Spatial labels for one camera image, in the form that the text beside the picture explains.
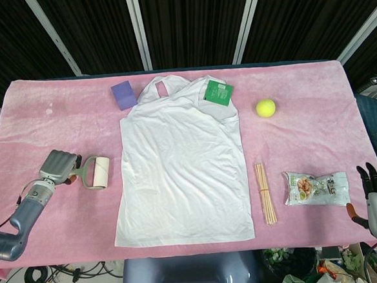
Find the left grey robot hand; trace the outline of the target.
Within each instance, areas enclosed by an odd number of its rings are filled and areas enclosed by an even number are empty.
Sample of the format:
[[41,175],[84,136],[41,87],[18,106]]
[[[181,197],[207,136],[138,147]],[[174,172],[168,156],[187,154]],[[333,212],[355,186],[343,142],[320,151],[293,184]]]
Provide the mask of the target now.
[[54,185],[70,185],[76,179],[74,171],[80,168],[82,156],[65,151],[52,150],[39,170],[41,179],[49,179]]

